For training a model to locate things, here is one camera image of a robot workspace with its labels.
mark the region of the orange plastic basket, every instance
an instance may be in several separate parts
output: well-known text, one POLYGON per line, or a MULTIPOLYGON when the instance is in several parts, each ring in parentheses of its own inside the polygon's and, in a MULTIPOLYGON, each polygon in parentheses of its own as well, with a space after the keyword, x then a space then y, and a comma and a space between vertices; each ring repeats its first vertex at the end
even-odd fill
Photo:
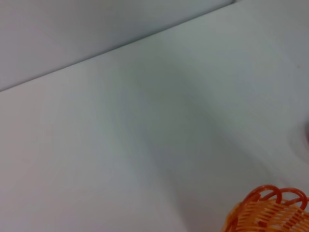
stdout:
POLYGON ((307 196, 295 188, 263 185, 254 189, 226 218, 222 232, 309 232, 309 213, 305 211, 307 196), (272 192, 261 196, 261 192, 272 192), (282 194, 298 197, 285 200, 282 194))

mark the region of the white surface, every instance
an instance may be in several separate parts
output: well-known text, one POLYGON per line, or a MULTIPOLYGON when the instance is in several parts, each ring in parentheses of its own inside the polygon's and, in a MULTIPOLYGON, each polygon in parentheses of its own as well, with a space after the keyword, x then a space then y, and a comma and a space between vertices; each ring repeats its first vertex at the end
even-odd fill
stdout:
POLYGON ((0 228, 218 231, 309 112, 299 1, 246 0, 0 93, 0 228))
POLYGON ((0 0, 0 90, 229 3, 230 0, 0 0))

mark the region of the white wall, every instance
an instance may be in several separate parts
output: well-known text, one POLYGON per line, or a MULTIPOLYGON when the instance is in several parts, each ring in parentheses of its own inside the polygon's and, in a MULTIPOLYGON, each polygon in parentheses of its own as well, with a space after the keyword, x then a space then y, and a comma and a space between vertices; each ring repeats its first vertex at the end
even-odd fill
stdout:
POLYGON ((289 144, 309 113, 308 21, 280 2, 1 92, 1 231, 219 231, 258 185, 308 194, 289 144))
POLYGON ((0 0, 0 90, 229 4, 230 0, 0 0))

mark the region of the white countertop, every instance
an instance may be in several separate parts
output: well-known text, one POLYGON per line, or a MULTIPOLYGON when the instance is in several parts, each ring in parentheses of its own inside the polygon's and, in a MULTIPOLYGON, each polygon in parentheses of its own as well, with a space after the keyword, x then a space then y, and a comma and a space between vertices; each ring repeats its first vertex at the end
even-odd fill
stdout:
POLYGON ((1 92, 2 231, 218 231, 258 185, 309 194, 290 145, 308 3, 289 4, 244 0, 1 92))

